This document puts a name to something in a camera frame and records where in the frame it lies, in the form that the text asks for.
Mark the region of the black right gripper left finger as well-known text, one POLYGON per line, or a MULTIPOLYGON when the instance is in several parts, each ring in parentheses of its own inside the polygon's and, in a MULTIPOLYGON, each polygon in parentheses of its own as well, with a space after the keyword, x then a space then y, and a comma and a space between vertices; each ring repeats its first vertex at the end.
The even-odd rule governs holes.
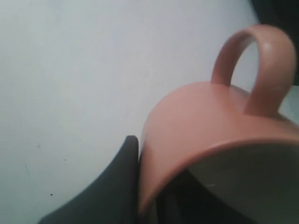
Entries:
POLYGON ((127 136, 107 168, 85 190, 41 224, 136 224, 138 139, 127 136))

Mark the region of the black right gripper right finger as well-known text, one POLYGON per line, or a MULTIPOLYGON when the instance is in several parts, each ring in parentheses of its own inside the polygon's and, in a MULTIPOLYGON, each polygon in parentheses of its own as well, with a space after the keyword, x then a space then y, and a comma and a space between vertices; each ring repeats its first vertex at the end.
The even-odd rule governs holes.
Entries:
POLYGON ((185 170, 156 199, 159 224, 231 224, 231 210, 185 170))

